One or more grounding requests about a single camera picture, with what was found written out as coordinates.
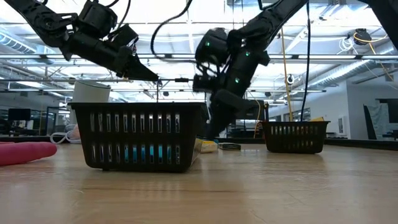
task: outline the black cable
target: black cable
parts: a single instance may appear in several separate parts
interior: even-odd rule
[[[307,74],[305,76],[305,90],[304,90],[304,98],[303,105],[301,107],[301,122],[304,118],[304,108],[305,101],[307,100],[307,91],[308,91],[308,78],[310,76],[310,52],[311,52],[311,19],[310,19],[310,1],[307,3],[307,16],[308,16],[308,49],[307,49]]]
[[[127,4],[127,9],[126,9],[126,13],[124,13],[124,16],[122,18],[122,20],[120,21],[118,28],[120,28],[124,22],[124,20],[126,19],[127,15],[129,14],[129,10],[130,10],[130,6],[131,6],[131,0],[129,0],[128,4]]]
[[[181,62],[186,62],[186,63],[197,63],[194,60],[168,60],[168,58],[166,57],[160,57],[157,55],[157,53],[155,52],[155,48],[154,48],[154,44],[155,44],[155,38],[157,33],[159,32],[160,28],[162,28],[162,26],[168,24],[170,21],[181,17],[182,15],[184,15],[189,7],[191,6],[192,0],[188,0],[187,5],[185,6],[185,8],[182,10],[182,12],[180,12],[178,15],[171,17],[170,19],[167,19],[166,21],[162,22],[155,30],[155,32],[152,34],[152,37],[150,39],[150,51],[152,52],[152,54],[155,56],[155,58],[165,61],[165,62],[176,62],[176,63],[181,63]]]
[[[111,4],[108,4],[106,7],[112,7],[114,5],[116,5],[116,3],[118,3],[119,0],[114,0]]]

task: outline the robotic arm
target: robotic arm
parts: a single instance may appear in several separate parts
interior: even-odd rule
[[[398,0],[360,1],[369,4],[397,46],[398,30],[390,21],[398,19]],[[251,107],[242,97],[251,84],[257,66],[269,63],[264,50],[280,28],[306,3],[308,0],[279,0],[264,8],[244,27],[232,30],[228,35],[222,28],[209,30],[205,34],[195,53],[197,63],[211,63],[218,70],[224,66],[216,77],[209,76],[207,70],[203,70],[203,75],[195,75],[193,81],[194,91],[211,93],[208,138],[218,136],[235,119],[236,113]]]
[[[29,23],[50,47],[58,47],[66,60],[73,54],[116,72],[120,78],[157,81],[159,78],[139,61],[138,34],[128,25],[116,27],[117,15],[98,0],[87,0],[80,15],[57,14],[48,0],[5,0]]]

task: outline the table surface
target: table surface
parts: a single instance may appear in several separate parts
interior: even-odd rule
[[[202,154],[186,174],[102,172],[81,146],[0,167],[0,223],[397,223],[398,152],[264,145]]]

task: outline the small black basket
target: small black basket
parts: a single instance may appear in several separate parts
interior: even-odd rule
[[[204,103],[70,103],[92,168],[185,172],[200,153]]]
[[[267,149],[277,153],[320,153],[323,150],[328,123],[328,121],[263,122]]]

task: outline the wooden table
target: wooden table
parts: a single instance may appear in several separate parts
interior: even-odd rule
[[[80,146],[0,168],[0,223],[394,223],[398,152],[265,146],[204,154],[186,174],[102,172]]]

